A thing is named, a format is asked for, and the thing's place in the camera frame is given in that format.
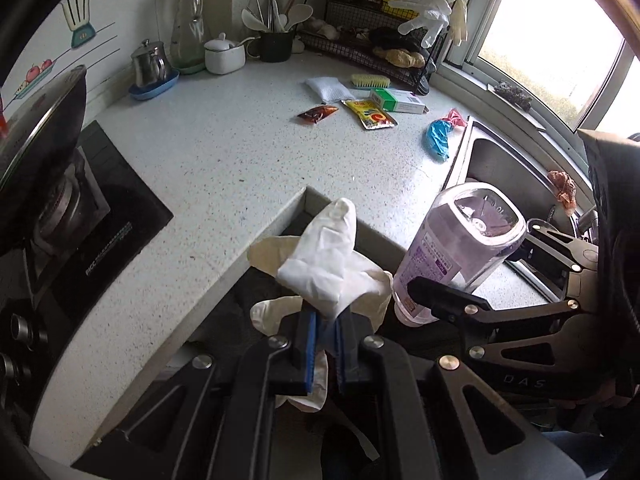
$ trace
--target stainless steel sink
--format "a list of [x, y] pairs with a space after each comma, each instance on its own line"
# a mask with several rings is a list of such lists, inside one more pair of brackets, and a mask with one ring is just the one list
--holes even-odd
[[[500, 189], [525, 219], [543, 219], [560, 232], [577, 236], [578, 213], [567, 217], [556, 200], [555, 187], [546, 176], [545, 168], [517, 145], [470, 118], [444, 188], [473, 180]], [[536, 277], [536, 271], [528, 265], [523, 262], [507, 262], [507, 265], [547, 300], [561, 299]]]

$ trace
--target blender decal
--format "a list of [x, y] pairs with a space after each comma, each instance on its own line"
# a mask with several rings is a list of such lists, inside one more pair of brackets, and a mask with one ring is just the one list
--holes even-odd
[[89, 0], [62, 0], [66, 24], [71, 31], [71, 48], [78, 48], [95, 37], [95, 29], [89, 23]]

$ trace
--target wall decal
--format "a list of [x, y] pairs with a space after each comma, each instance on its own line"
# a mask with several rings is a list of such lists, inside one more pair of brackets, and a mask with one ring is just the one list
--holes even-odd
[[34, 86], [51, 73], [55, 63], [55, 60], [45, 59], [40, 65], [32, 65], [31, 68], [27, 70], [24, 81], [15, 91], [15, 98], [22, 99], [27, 95]]
[[66, 24], [71, 35], [71, 48], [78, 48], [95, 37], [95, 29], [89, 23], [89, 0], [62, 0]]

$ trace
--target black metal arm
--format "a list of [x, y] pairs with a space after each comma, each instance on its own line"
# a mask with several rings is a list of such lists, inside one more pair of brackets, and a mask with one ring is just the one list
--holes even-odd
[[[350, 309], [335, 333], [341, 394], [376, 396], [387, 478], [584, 478], [457, 358], [409, 356]], [[238, 362], [195, 358], [74, 467], [112, 480], [267, 479], [274, 396], [310, 391], [315, 341], [305, 304]]]

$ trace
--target yellow sauce packet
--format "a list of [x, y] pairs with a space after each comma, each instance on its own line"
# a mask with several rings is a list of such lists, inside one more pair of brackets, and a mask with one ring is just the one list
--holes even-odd
[[398, 126], [396, 120], [383, 112], [373, 101], [346, 101], [342, 104], [350, 108], [360, 119], [362, 126], [367, 130], [377, 130], [379, 128], [392, 128]]

